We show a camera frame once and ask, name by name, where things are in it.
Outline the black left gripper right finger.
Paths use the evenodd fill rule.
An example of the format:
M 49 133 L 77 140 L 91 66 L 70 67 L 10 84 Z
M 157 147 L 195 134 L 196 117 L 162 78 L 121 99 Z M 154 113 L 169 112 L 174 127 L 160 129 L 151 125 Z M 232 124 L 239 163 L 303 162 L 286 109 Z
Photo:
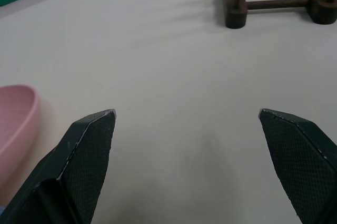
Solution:
M 312 121 L 261 109 L 274 170 L 302 223 L 336 223 L 336 144 Z

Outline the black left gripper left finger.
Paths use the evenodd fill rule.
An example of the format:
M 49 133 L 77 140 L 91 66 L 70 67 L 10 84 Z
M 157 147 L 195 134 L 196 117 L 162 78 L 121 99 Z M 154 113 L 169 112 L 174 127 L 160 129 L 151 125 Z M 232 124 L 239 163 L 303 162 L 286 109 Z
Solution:
M 91 223 L 115 121 L 109 109 L 73 122 L 1 213 L 1 223 Z

